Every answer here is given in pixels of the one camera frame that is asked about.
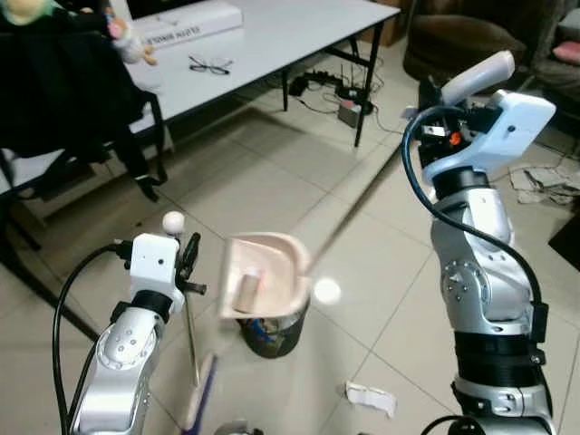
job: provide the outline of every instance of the crumpled paper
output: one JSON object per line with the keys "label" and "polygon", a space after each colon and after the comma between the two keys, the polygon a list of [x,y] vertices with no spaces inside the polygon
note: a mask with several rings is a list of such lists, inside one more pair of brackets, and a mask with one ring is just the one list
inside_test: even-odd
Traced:
{"label": "crumpled paper", "polygon": [[509,176],[520,204],[551,199],[565,206],[580,196],[580,170],[572,170],[569,165],[542,167],[520,163],[509,167]]}

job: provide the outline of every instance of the eyeglasses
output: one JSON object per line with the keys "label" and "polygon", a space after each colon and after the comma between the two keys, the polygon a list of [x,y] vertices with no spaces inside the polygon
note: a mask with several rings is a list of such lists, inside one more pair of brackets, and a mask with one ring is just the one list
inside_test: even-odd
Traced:
{"label": "eyeglasses", "polygon": [[191,71],[195,71],[196,73],[204,73],[207,70],[210,70],[212,73],[216,75],[228,75],[230,71],[227,69],[234,61],[229,61],[226,59],[212,59],[210,63],[206,63],[201,58],[195,58],[193,56],[189,56],[192,64],[189,66]]}

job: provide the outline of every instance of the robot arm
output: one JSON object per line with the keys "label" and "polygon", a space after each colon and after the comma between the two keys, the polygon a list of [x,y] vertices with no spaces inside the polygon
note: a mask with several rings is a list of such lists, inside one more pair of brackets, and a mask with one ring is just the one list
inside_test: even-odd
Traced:
{"label": "robot arm", "polygon": [[132,301],[117,305],[114,323],[96,343],[92,377],[72,417],[74,435],[141,434],[165,325],[181,311],[184,291],[205,293],[205,286],[187,282],[199,234],[181,252],[183,217],[168,213],[163,223],[166,236],[142,234],[129,244],[130,255],[121,255],[130,266]]}
{"label": "robot arm", "polygon": [[[451,426],[454,435],[556,435],[541,369],[546,358],[537,348],[544,341],[547,305],[531,268],[513,256],[508,216],[487,176],[522,155],[555,107],[498,91],[483,107],[462,103],[465,109],[450,109],[512,72],[511,54],[502,52],[442,89],[423,82],[420,108],[427,111],[403,136],[403,162],[410,147],[405,141],[419,140],[423,177],[439,200],[426,204],[418,193],[436,216],[431,239],[455,332],[459,372],[452,390],[466,417]],[[409,159],[405,169],[417,193]]]}

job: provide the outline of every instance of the black bag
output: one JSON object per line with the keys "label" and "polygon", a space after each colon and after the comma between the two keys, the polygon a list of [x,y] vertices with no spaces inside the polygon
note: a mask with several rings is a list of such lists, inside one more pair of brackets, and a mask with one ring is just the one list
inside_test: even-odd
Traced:
{"label": "black bag", "polygon": [[[95,18],[101,19],[91,17],[92,26]],[[11,31],[0,34],[0,148],[23,158],[65,150],[67,160],[93,163],[107,159],[103,144],[111,142],[145,195],[157,200],[151,186],[167,180],[157,96],[135,86],[109,39],[97,31],[78,30],[77,24],[60,10],[24,27],[0,23],[0,30]],[[159,179],[149,176],[147,161],[129,129],[143,116],[147,102],[155,118]],[[12,182],[2,152],[0,169]]]}

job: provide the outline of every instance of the table leg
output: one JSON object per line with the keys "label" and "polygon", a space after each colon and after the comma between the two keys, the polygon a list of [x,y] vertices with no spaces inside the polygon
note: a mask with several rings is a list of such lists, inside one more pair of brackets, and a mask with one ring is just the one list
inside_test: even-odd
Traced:
{"label": "table leg", "polygon": [[[5,235],[6,220],[2,216],[0,210],[0,263],[4,264],[6,268],[12,272],[18,279],[26,284],[36,295],[43,299],[52,308],[56,307],[58,297],[50,291],[18,258],[14,248],[8,241]],[[63,309],[63,316],[73,326],[89,338],[89,340],[96,342],[99,335],[76,313],[71,311],[67,306]]]}
{"label": "table leg", "polygon": [[282,94],[284,98],[284,111],[288,111],[288,68],[282,70]]}
{"label": "table leg", "polygon": [[10,216],[10,213],[7,213],[8,215],[8,223],[16,230],[16,232],[18,233],[18,235],[26,242],[26,244],[33,250],[33,251],[40,251],[41,246],[40,244],[34,239],[34,237],[32,237],[28,231],[26,231],[24,229],[24,227],[22,225],[20,225],[18,223],[18,221],[16,221],[12,216]]}
{"label": "table leg", "polygon": [[369,101],[369,95],[371,94],[372,77],[374,76],[374,65],[377,62],[377,53],[379,51],[379,40],[381,39],[382,27],[384,23],[378,23],[373,27],[372,32],[372,48],[371,48],[371,59],[369,60],[369,67],[366,72],[366,82],[364,84],[364,89],[362,91],[362,108],[361,114],[359,115],[359,122],[356,127],[356,138],[354,139],[354,147],[358,148],[359,142],[361,141],[361,133],[363,132],[364,123],[364,109]]}
{"label": "table leg", "polygon": [[359,55],[359,44],[356,42],[356,36],[351,36],[348,38],[348,42],[351,43],[351,50],[353,51],[353,56],[361,57]]}

